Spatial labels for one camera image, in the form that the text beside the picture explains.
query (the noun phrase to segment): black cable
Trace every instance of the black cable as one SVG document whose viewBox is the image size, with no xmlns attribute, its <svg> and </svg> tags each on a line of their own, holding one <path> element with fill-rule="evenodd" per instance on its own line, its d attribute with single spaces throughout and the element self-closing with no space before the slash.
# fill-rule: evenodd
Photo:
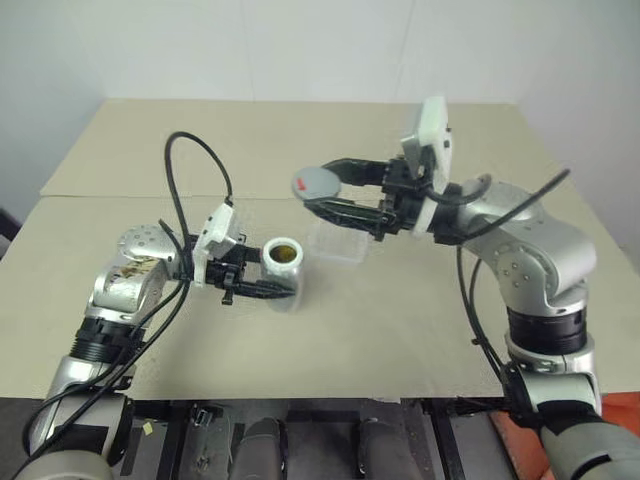
<svg viewBox="0 0 640 480">
<path fill-rule="evenodd" d="M 433 189 L 433 185 L 428 187 L 425 190 L 424 194 L 429 200 L 433 200 L 434 202 L 439 203 L 440 205 L 449 205 L 453 207 L 459 207 L 461 205 L 466 205 L 468 203 L 475 202 L 480 197 L 482 197 L 485 193 L 487 193 L 487 190 L 489 190 L 489 187 L 491 186 L 491 175 L 482 175 L 481 177 L 478 178 L 478 181 L 480 182 L 480 186 L 478 187 L 478 189 L 475 192 L 472 192 L 464 196 L 443 195 L 443 194 L 437 193 Z"/>
<path fill-rule="evenodd" d="M 167 139 L 167 142 L 165 144 L 165 150 L 164 150 L 165 171 L 167 175 L 167 183 L 169 185 L 169 191 L 171 192 L 171 198 L 173 200 L 173 204 L 176 209 L 176 215 L 178 217 L 180 228 L 182 230 L 182 236 L 184 238 L 184 246 L 180 247 L 180 244 L 178 243 L 177 239 L 173 235 L 173 232 L 163 220 L 159 220 L 159 224 L 164 230 L 164 232 L 169 236 L 169 238 L 171 239 L 171 242 L 177 249 L 177 254 L 178 254 L 178 258 L 181 266 L 181 281 L 180 281 L 180 284 L 173 290 L 173 292 L 171 292 L 171 294 L 165 300 L 163 300 L 161 303 L 156 305 L 156 307 L 154 307 L 154 309 L 152 309 L 151 312 L 145 315 L 145 317 L 133 329 L 130 335 L 133 335 L 140 328 L 142 328 L 143 325 L 146 322 L 148 322 L 151 319 L 151 317 L 153 317 L 153 315 L 155 315 L 161 308 L 166 306 L 167 303 L 169 303 L 178 294 L 180 290 L 182 290 L 182 294 L 178 299 L 178 302 L 174 306 L 173 310 L 171 311 L 171 313 L 167 316 L 165 321 L 158 328 L 158 330 L 151 336 L 151 338 L 146 343 L 144 343 L 141 346 L 141 348 L 122 367 L 120 367 L 120 369 L 117 371 L 115 375 L 113 375 L 109 380 L 107 380 L 104 386 L 102 386 L 91 398 L 85 401 L 82 404 L 82 406 L 80 406 L 69 418 L 67 418 L 67 420 L 62 425 L 56 428 L 55 432 L 49 438 L 47 438 L 33 452 L 33 454 L 22 464 L 22 466 L 18 469 L 18 471 L 13 475 L 12 480 L 14 480 L 20 474 L 20 472 L 24 470 L 24 468 L 27 465 L 29 465 L 29 463 L 39 458 L 44 452 L 46 452 L 46 450 L 51 448 L 51 446 L 55 444 L 55 442 L 57 442 L 66 433 L 69 427 L 73 425 L 73 423 L 75 423 L 75 421 L 78 418 L 80 418 L 87 410 L 89 410 L 89 408 L 91 408 L 91 406 L 93 406 L 105 393 L 111 390 L 113 385 L 115 385 L 116 382 L 120 378 L 122 378 L 122 376 L 126 373 L 126 371 L 129 368 L 131 368 L 133 364 L 135 364 L 135 362 L 155 343 L 155 341 L 160 337 L 160 335 L 162 335 L 162 333 L 169 327 L 169 325 L 171 325 L 171 323 L 173 322 L 174 318 L 176 317 L 176 315 L 178 314 L 178 312 L 180 311 L 180 309 L 182 308 L 182 305 L 186 300 L 186 297 L 187 297 L 187 294 L 189 293 L 189 288 L 190 288 L 190 275 L 191 275 L 191 272 L 193 271 L 193 257 L 191 252 L 189 229 L 187 226 L 184 210 L 182 208 L 180 197 L 178 195 L 175 180 L 173 177 L 171 147 L 173 145 L 173 142 L 175 142 L 175 140 L 177 140 L 178 138 L 187 138 L 189 140 L 196 142 L 198 145 L 204 148 L 205 151 L 213 158 L 215 163 L 218 165 L 227 186 L 227 196 L 225 198 L 225 203 L 227 203 L 230 206 L 233 205 L 233 201 L 232 201 L 233 188 L 231 186 L 231 180 L 229 178 L 229 174 L 227 173 L 226 168 L 224 167 L 224 165 L 222 164 L 222 161 L 218 158 L 216 153 L 204 141 L 202 141 L 200 138 L 196 137 L 193 134 L 190 134 L 187 132 L 172 133 Z M 113 371 L 115 371 L 115 368 L 117 367 L 119 361 L 123 359 L 125 353 L 127 352 L 128 350 L 122 349 L 118 357 L 116 358 L 116 360 L 109 366 L 109 368 L 105 370 L 105 372 L 103 372 L 101 375 L 96 377 L 95 379 L 92 379 L 91 381 L 85 382 L 84 384 L 81 384 L 81 385 L 76 385 L 70 389 L 67 389 L 65 392 L 55 395 L 54 397 L 51 397 L 43 402 L 43 404 L 38 408 L 35 414 L 29 419 L 28 424 L 25 425 L 25 429 L 23 430 L 23 446 L 25 447 L 27 454 L 30 449 L 28 437 L 30 434 L 31 425 L 33 424 L 33 421 L 35 421 L 35 419 L 37 418 L 38 414 L 41 413 L 42 410 L 44 410 L 51 404 L 61 400 L 67 395 L 71 395 L 72 393 L 77 393 L 82 390 L 86 390 L 92 386 L 95 386 L 98 382 L 104 380 L 108 375 L 110 375 Z"/>
<path fill-rule="evenodd" d="M 188 132 L 174 132 L 169 135 L 167 138 L 167 142 L 164 146 L 164 166 L 167 174 L 167 184 L 169 185 L 169 192 L 171 192 L 171 199 L 173 200 L 173 205 L 176 209 L 176 215 L 178 216 L 178 222 L 180 223 L 180 229 L 182 230 L 182 237 L 184 239 L 184 257 L 186 260 L 187 271 L 189 274 L 193 271 L 193 256 L 191 252 L 191 242 L 189 240 L 189 228 L 187 227 L 187 220 L 184 216 L 184 210 L 182 209 L 182 203 L 180 202 L 180 196 L 178 195 L 178 190 L 176 188 L 176 183 L 173 178 L 173 166 L 171 160 L 171 147 L 173 143 L 179 138 L 187 138 L 196 142 L 205 151 L 211 156 L 213 161 L 218 165 L 220 169 L 220 173 L 224 177 L 224 181 L 227 185 L 227 196 L 225 198 L 225 203 L 228 205 L 233 205 L 232 197 L 233 197 L 233 187 L 231 186 L 231 179 L 229 178 L 229 174 L 227 173 L 227 169 L 222 164 L 222 161 L 218 158 L 218 155 L 207 145 L 203 140 L 196 137 L 195 135 Z"/>
<path fill-rule="evenodd" d="M 471 330 L 475 335 L 475 342 L 480 346 L 482 352 L 485 357 L 487 357 L 487 361 L 489 362 L 489 366 L 496 374 L 496 377 L 500 379 L 500 367 L 497 361 L 499 361 L 498 355 L 496 351 L 493 349 L 493 346 L 489 342 L 489 339 L 484 334 L 482 330 L 482 326 L 480 326 L 480 322 L 477 316 L 474 314 L 471 309 L 471 305 L 469 303 L 469 297 L 467 296 L 467 287 L 464 280 L 464 271 L 462 269 L 462 247 L 456 247 L 456 269 L 458 273 L 458 284 L 460 286 L 460 295 L 462 297 L 462 303 L 464 304 L 464 309 L 467 314 L 467 319 L 469 320 L 469 325 L 471 326 Z"/>
<path fill-rule="evenodd" d="M 159 220 L 158 223 L 160 224 L 162 229 L 169 236 L 169 238 L 173 242 L 174 246 L 176 247 L 176 251 L 178 252 L 178 259 L 177 260 L 180 262 L 181 268 L 184 268 L 184 265 L 182 263 L 182 255 L 180 255 L 181 247 L 178 244 L 178 241 L 176 240 L 176 237 L 173 235 L 173 232 L 171 231 L 169 226 L 163 220 Z M 156 313 L 158 313 L 160 310 L 162 310 L 171 300 L 173 300 L 175 298 L 175 296 L 179 293 L 180 288 L 182 288 L 182 286 L 178 285 L 167 296 L 167 298 L 165 298 L 163 301 L 158 303 L 158 305 L 156 305 L 154 308 L 152 308 L 151 311 L 149 311 L 149 313 L 147 313 L 140 320 L 140 323 L 138 323 L 138 325 L 136 325 L 135 328 L 129 333 L 129 337 L 133 338 L 138 333 L 138 331 L 140 331 L 140 329 L 143 328 L 149 322 L 149 320 L 151 320 L 153 318 L 153 316 Z M 73 395 L 73 394 L 76 394 L 76 393 L 79 393 L 79 392 L 82 392 L 82 391 L 85 391 L 85 390 L 88 390 L 89 388 L 95 386 L 97 383 L 99 383 L 102 380 L 104 380 L 105 378 L 107 378 L 109 375 L 111 375 L 111 373 L 114 372 L 114 370 L 119 365 L 120 361 L 124 358 L 124 356 L 128 352 L 129 352 L 129 350 L 126 349 L 126 348 L 123 348 L 122 350 L 120 350 L 120 353 L 115 358 L 115 360 L 111 363 L 111 365 L 109 365 L 109 367 L 104 372 L 102 372 L 100 375 L 98 375 L 97 377 L 95 377 L 95 378 L 93 378 L 91 380 L 88 380 L 86 382 L 74 385 L 74 386 L 66 389 L 63 392 L 60 392 L 57 395 L 54 395 L 53 397 L 49 397 L 46 400 L 44 400 L 38 406 L 38 408 L 31 414 L 31 416 L 27 419 L 27 421 L 24 424 L 24 427 L 22 428 L 22 448 L 23 448 L 24 452 L 27 455 L 30 454 L 31 446 L 29 444 L 29 442 L 30 442 L 30 438 L 29 437 L 31 436 L 31 427 L 33 426 L 33 422 L 35 422 L 35 420 L 37 419 L 38 415 L 40 415 L 40 413 L 42 413 L 42 411 L 44 411 L 46 408 L 48 408 L 49 406 L 53 405 L 54 403 L 62 400 L 64 397 L 66 397 L 68 395 Z"/>
<path fill-rule="evenodd" d="M 473 323 L 475 324 L 476 329 L 480 334 L 479 335 L 480 338 L 478 339 L 478 341 L 483 341 L 486 343 L 487 348 L 489 349 L 489 352 L 491 353 L 491 356 L 494 358 L 496 364 L 498 365 L 498 367 L 502 368 L 504 364 L 502 363 L 502 360 L 500 360 L 500 357 L 494 350 L 491 343 L 489 343 L 489 339 L 484 333 L 484 329 L 480 324 L 480 318 L 478 317 L 478 312 L 476 310 L 476 298 L 475 298 L 476 284 L 478 282 L 478 273 L 480 272 L 481 266 L 482 266 L 482 260 L 480 259 L 476 260 L 476 264 L 473 266 L 473 271 L 471 272 L 471 280 L 469 281 L 469 309 L 471 310 L 471 314 L 473 316 Z"/>
<path fill-rule="evenodd" d="M 509 220 L 519 215 L 521 212 L 529 208 L 531 205 L 533 205 L 542 197 L 544 197 L 547 193 L 549 193 L 558 185 L 560 185 L 562 181 L 569 176 L 569 173 L 571 173 L 571 170 L 569 170 L 568 168 L 565 168 L 560 173 L 558 173 L 555 177 L 549 180 L 540 190 L 538 190 L 536 193 L 531 195 L 529 198 L 527 198 L 524 202 L 522 202 L 517 207 L 505 213 L 503 216 L 498 218 L 498 220 L 488 225 L 485 225 L 484 227 L 481 227 L 474 232 L 468 233 L 467 235 L 462 237 L 461 243 L 468 242 L 469 240 L 473 240 L 474 238 L 478 238 L 500 227 L 501 225 L 504 225 Z"/>
</svg>

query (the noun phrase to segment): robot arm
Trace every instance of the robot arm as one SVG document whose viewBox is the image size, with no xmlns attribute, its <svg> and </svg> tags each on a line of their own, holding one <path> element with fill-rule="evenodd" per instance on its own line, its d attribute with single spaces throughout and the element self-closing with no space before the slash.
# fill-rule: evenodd
<svg viewBox="0 0 640 480">
<path fill-rule="evenodd" d="M 202 234 L 192 236 L 190 240 L 196 285 L 212 284 L 224 290 L 223 304 L 232 304 L 234 294 L 275 299 L 295 293 L 279 283 L 243 279 L 246 263 L 260 262 L 260 249 L 245 245 L 246 236 L 240 234 L 235 213 L 228 205 L 216 210 L 205 222 Z M 132 228 L 120 238 L 116 257 L 96 279 L 71 351 L 60 361 L 47 394 L 51 404 L 28 429 L 25 448 L 30 454 L 54 435 L 93 394 L 84 388 L 87 383 L 92 388 L 104 386 L 114 375 L 120 374 L 121 366 L 144 345 L 148 320 L 159 307 L 166 282 L 180 280 L 182 285 L 185 275 L 191 279 L 191 272 L 183 272 L 180 268 L 177 248 L 169 235 L 154 225 Z M 179 290 L 180 286 L 163 303 Z M 84 461 L 87 465 L 95 463 L 87 460 L 86 455 L 85 460 L 77 460 L 78 450 L 97 454 L 109 465 L 117 463 L 125 452 L 133 419 L 133 402 L 119 392 L 129 388 L 134 374 L 135 366 L 131 366 L 107 394 L 46 450 L 48 454 L 30 464 L 20 478 L 37 477 L 33 472 L 40 471 L 38 465 L 45 465 L 42 468 L 59 465 L 64 470 L 62 465 L 83 465 Z M 78 392 L 68 394 L 70 389 L 78 389 Z M 68 395 L 53 401 L 64 393 Z"/>
<path fill-rule="evenodd" d="M 448 183 L 450 133 L 444 99 L 430 99 L 415 133 L 402 141 L 404 155 L 303 169 L 294 176 L 294 193 L 318 217 L 376 240 L 400 230 L 429 232 L 436 242 L 461 245 L 483 260 L 509 319 L 511 361 L 501 382 L 514 421 L 539 433 L 559 480 L 635 478 L 640 440 L 599 417 L 594 341 L 586 330 L 593 244 L 536 203 L 486 228 L 530 194 L 488 177 Z M 338 197 L 341 183 L 379 185 L 385 197 L 378 208 L 357 205 Z"/>
</svg>

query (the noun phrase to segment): clear plastic container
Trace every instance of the clear plastic container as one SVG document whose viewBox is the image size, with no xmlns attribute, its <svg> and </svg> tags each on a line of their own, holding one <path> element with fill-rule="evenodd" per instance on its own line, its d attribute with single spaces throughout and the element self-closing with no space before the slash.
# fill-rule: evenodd
<svg viewBox="0 0 640 480">
<path fill-rule="evenodd" d="M 318 221 L 307 238 L 309 256 L 347 265 L 357 265 L 367 256 L 369 233 Z"/>
</svg>

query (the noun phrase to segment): tabletop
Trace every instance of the tabletop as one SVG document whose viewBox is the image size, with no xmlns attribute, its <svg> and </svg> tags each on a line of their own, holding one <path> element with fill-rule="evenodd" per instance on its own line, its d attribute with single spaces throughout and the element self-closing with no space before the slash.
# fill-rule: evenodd
<svg viewBox="0 0 640 480">
<path fill-rule="evenodd" d="M 227 145 L 218 153 L 230 165 L 238 191 L 236 206 L 249 244 L 260 246 L 269 238 L 290 236 L 304 247 L 311 225 L 318 220 L 291 198 L 293 171 L 342 156 L 392 156 L 398 145 L 387 144 L 386 135 L 404 128 L 399 126 L 401 121 L 406 125 L 401 112 L 406 116 L 409 111 L 406 105 L 268 105 L 267 110 L 279 112 L 265 127 L 270 132 L 277 131 L 278 125 L 302 131 L 301 111 L 313 117 L 314 131 L 327 124 L 323 142 L 316 142 L 315 133 L 308 134 L 307 162 L 300 158 L 304 142 L 296 137 L 296 146 L 289 151 L 284 134 L 263 143 L 261 149 L 249 142 L 234 151 L 234 145 L 244 145 L 247 129 L 241 128 L 241 122 L 236 127 L 227 123 L 220 133 L 215 128 L 219 124 L 208 123 L 202 113 L 218 108 L 232 112 L 232 105 L 115 101 L 98 112 L 43 189 L 44 198 L 0 262 L 0 362 L 5 365 L 0 371 L 1 396 L 46 393 L 58 360 L 68 353 L 80 325 L 95 277 L 115 254 L 121 233 L 158 218 L 177 225 L 162 177 L 162 143 L 168 132 L 181 128 L 202 135 L 214 149 Z M 322 115 L 308 113 L 318 108 Z M 250 113 L 250 104 L 239 104 L 238 109 L 247 116 L 245 124 L 260 123 Z M 153 119 L 156 125 L 140 124 L 140 144 L 129 133 L 131 125 L 122 125 L 128 110 L 138 120 Z M 378 123 L 354 122 L 359 115 L 366 119 L 365 111 L 384 110 L 395 113 L 380 114 Z M 172 116 L 177 111 L 185 112 L 182 122 Z M 196 112 L 196 118 L 188 112 Z M 457 135 L 454 181 L 486 171 L 535 189 L 559 168 L 513 107 L 453 106 L 450 123 Z M 256 130 L 249 138 L 258 131 L 257 126 L 251 128 Z M 377 129 L 378 135 L 371 134 L 371 129 Z M 117 145 L 121 135 L 128 137 L 125 145 L 134 153 Z M 331 135 L 346 151 L 336 149 Z M 224 138 L 226 144 L 218 142 Z M 262 169 L 261 161 L 254 159 L 260 164 L 254 169 L 252 156 L 242 155 L 250 149 L 262 151 L 272 166 Z M 222 197 L 215 194 L 222 183 L 215 171 L 209 174 L 211 166 L 195 150 L 185 146 L 177 158 L 184 160 L 179 167 L 176 163 L 176 171 L 195 231 L 220 203 Z M 144 176 L 145 165 L 148 176 Z M 261 172 L 260 182 L 256 171 Z M 112 185 L 104 181 L 107 177 L 119 181 Z M 280 177 L 286 177 L 286 182 L 269 181 Z M 374 194 L 373 190 L 353 192 L 367 198 Z M 640 360 L 636 348 L 640 279 L 570 181 L 543 204 L 552 215 L 583 229 L 596 244 L 598 266 L 589 278 L 588 325 L 596 340 L 602 390 L 640 389 L 635 367 Z M 468 255 L 469 269 L 471 260 Z M 222 292 L 212 287 L 192 288 L 182 313 L 141 359 L 130 390 L 134 398 L 501 395 L 480 350 L 470 343 L 454 251 L 428 237 L 415 239 L 404 232 L 387 236 L 382 243 L 371 242 L 364 262 L 355 266 L 308 258 L 302 305 L 294 313 L 279 313 L 264 301 L 240 297 L 233 306 L 222 306 L 221 298 Z M 477 299 L 487 334 L 504 358 L 507 319 L 489 269 L 482 270 Z"/>
</svg>

